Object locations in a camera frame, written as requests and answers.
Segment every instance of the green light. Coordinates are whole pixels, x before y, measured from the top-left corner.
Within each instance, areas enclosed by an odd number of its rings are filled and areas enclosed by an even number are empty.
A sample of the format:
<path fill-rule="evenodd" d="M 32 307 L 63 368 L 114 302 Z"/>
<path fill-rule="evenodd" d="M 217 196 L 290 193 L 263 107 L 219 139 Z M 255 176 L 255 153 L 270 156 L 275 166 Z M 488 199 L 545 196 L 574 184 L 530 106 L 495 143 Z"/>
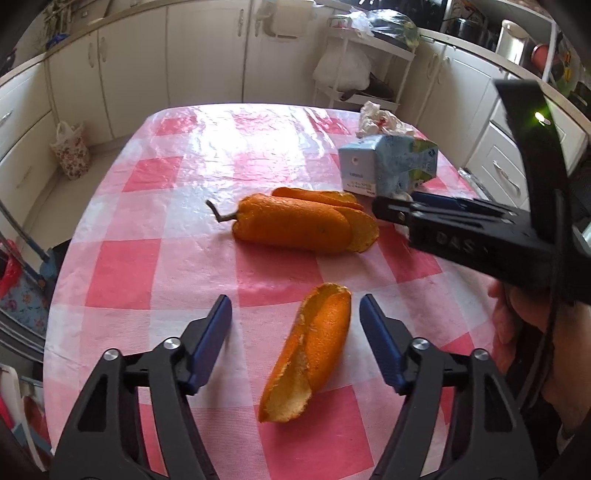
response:
<path fill-rule="evenodd" d="M 548 120 L 546 117 L 544 117 L 544 115 L 542 115 L 539 112 L 535 113 L 535 118 L 537 119 L 538 122 L 540 122 L 542 125 L 552 125 L 552 122 L 550 122 L 550 120 Z"/>

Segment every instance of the crumpled paper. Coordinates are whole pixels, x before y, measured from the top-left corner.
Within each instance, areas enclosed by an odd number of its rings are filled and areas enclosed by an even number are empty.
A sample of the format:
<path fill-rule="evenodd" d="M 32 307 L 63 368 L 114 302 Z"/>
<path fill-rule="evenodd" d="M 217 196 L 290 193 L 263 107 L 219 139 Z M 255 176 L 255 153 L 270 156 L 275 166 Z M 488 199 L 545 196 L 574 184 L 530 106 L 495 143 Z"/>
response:
<path fill-rule="evenodd" d="M 396 115 L 387 110 L 380 110 L 377 103 L 365 102 L 359 115 L 357 138 L 368 135 L 413 135 L 412 125 L 400 121 Z"/>

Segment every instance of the stem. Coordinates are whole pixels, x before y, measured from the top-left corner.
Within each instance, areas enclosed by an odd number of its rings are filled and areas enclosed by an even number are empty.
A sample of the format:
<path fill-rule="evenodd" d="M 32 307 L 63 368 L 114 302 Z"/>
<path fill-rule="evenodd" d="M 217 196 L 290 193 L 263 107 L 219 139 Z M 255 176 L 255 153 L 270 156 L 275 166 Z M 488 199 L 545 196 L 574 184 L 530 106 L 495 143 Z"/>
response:
<path fill-rule="evenodd" d="M 211 208 L 218 223 L 227 222 L 229 220 L 238 220 L 238 212 L 230 213 L 229 215 L 220 215 L 220 212 L 217 211 L 217 207 L 212 203 L 211 200 L 206 201 L 205 205 Z"/>

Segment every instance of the tissue box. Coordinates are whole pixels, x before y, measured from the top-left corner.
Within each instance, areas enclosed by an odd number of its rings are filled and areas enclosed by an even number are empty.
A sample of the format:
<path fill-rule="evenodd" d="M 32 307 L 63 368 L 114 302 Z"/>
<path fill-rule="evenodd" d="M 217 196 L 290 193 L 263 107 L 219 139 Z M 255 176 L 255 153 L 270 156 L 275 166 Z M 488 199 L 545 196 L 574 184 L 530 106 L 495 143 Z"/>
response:
<path fill-rule="evenodd" d="M 409 135 L 370 135 L 339 148 L 343 189 L 369 197 L 411 193 L 437 174 L 437 145 Z"/>

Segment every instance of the table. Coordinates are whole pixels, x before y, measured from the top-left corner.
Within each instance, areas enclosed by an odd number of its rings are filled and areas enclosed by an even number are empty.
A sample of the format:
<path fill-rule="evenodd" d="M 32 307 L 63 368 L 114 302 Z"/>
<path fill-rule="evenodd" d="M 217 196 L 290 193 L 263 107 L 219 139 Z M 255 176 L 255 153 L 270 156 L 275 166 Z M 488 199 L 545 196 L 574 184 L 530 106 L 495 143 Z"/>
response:
<path fill-rule="evenodd" d="M 340 190 L 337 148 L 354 139 L 357 120 L 283 105 L 175 108 L 146 120 L 90 201 L 51 306 L 44 383 L 54 446 L 104 350 L 152 349 L 205 316 L 220 293 L 232 301 L 232 328 L 211 380 L 189 397 L 220 479 L 369 478 L 402 397 L 383 383 L 359 323 L 365 293 L 441 348 L 491 347 L 489 279 L 410 250 L 391 224 L 380 223 L 363 254 L 322 256 L 237 243 L 205 205 L 230 212 L 277 186 Z M 471 195 L 441 154 L 425 189 Z M 342 361 L 302 417 L 259 424 L 257 404 L 298 304 L 326 281 L 353 292 Z M 151 466 L 164 472 L 149 391 L 139 397 Z M 438 465 L 451 399 L 445 391 L 426 470 Z"/>

